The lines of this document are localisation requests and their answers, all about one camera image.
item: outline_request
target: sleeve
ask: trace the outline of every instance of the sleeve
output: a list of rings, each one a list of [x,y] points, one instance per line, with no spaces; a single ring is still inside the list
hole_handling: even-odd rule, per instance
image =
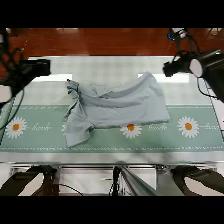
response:
[[[65,126],[65,137],[67,146],[71,147],[90,138],[89,131],[93,129],[93,124],[83,119],[75,113],[68,116]]]

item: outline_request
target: gray cloth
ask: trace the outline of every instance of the gray cloth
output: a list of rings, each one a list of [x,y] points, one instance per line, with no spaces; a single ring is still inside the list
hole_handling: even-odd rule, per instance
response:
[[[89,132],[94,128],[167,122],[170,119],[162,89],[149,72],[115,88],[74,81],[66,84],[74,99],[65,115],[68,147],[90,138]]]

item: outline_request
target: flower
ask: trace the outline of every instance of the flower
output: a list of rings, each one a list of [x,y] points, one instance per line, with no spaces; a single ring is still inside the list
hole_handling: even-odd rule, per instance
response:
[[[141,126],[128,124],[121,127],[120,131],[123,131],[123,135],[126,135],[126,138],[135,138],[141,134]]]
[[[8,138],[17,138],[23,134],[27,128],[27,123],[22,117],[15,117],[6,127],[6,135]]]
[[[185,135],[185,137],[195,137],[199,133],[199,127],[197,121],[194,120],[194,118],[190,117],[182,117],[178,121],[179,131],[182,131],[182,135]]]
[[[64,121],[61,126],[61,131],[63,132],[63,135],[65,135],[65,124],[66,124],[66,122]]]

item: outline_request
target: reddish brown floor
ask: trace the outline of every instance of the reddish brown floor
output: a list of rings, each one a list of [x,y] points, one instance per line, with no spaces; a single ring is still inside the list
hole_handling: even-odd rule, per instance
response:
[[[201,50],[224,50],[222,30],[190,28]],[[168,40],[168,28],[21,28],[9,38],[11,49],[24,48],[25,57],[63,55],[174,55],[174,42]],[[187,40],[182,49],[189,49]]]

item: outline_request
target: table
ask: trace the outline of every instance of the table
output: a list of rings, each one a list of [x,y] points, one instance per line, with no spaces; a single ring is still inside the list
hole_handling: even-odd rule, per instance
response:
[[[172,78],[166,78],[163,74],[163,63],[171,61],[173,57],[42,58],[51,60],[52,75],[37,78],[25,88],[25,97],[17,117],[22,122],[21,125],[26,122],[27,128],[23,134],[13,139],[8,137],[9,134],[7,135],[5,130],[0,146],[1,162],[176,164],[224,160],[223,139],[210,98],[198,91],[196,79],[192,74],[179,73]],[[121,134],[119,128],[113,128],[93,131],[93,137],[84,145],[73,148],[64,146],[63,115],[72,104],[71,96],[65,88],[67,78],[76,82],[91,81],[118,86],[138,78],[145,71],[155,76],[164,91],[171,115],[170,123],[143,126],[140,138],[133,139],[132,142]],[[203,81],[200,88],[204,92],[207,91]],[[20,97],[21,93],[15,99],[12,112],[16,109]],[[185,116],[194,118],[197,122],[199,134],[195,138],[189,139],[177,128],[178,121]]]

